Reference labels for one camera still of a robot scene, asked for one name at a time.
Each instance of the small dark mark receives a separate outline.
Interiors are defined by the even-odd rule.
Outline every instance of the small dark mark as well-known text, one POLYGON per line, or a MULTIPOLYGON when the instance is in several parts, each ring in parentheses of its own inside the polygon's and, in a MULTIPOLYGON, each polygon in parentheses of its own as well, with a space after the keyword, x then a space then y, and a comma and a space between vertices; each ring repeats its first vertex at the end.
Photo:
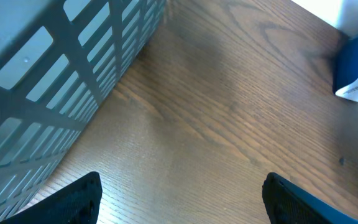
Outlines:
POLYGON ((341 166, 345 165, 345 158, 343 156, 339 159, 339 163, 341 166))

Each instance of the perforated basket side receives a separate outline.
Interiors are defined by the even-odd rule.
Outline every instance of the perforated basket side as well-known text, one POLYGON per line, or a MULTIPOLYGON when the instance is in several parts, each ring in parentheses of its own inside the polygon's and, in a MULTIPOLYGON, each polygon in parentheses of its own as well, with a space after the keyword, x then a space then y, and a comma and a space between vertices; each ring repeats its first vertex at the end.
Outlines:
POLYGON ((0 221, 26 205, 156 29, 165 0, 0 1, 0 221))

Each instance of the white wall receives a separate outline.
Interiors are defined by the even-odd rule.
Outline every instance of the white wall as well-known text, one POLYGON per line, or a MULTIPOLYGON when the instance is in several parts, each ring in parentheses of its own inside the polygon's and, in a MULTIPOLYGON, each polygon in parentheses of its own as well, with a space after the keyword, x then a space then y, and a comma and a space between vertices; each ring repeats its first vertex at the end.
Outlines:
POLYGON ((349 36, 358 34, 358 0, 292 0, 349 36))

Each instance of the wooden surface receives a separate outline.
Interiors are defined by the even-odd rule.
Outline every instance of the wooden surface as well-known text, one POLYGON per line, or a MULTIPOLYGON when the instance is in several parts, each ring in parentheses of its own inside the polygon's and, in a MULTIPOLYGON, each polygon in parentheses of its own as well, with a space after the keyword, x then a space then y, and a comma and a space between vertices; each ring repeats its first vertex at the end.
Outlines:
POLYGON ((268 223, 277 172, 358 219, 358 103, 331 90, 346 37, 290 0, 167 7, 32 203, 95 170, 100 223, 268 223))

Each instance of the brown wood tabletop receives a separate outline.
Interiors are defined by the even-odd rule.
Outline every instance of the brown wood tabletop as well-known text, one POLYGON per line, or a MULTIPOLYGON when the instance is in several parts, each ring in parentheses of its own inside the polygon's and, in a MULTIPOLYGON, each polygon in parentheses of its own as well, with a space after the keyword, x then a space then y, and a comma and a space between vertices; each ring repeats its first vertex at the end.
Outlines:
POLYGON ((290 0, 170 1, 31 204, 97 171, 100 223, 269 223, 276 172, 358 219, 358 103, 332 93, 346 39, 290 0))

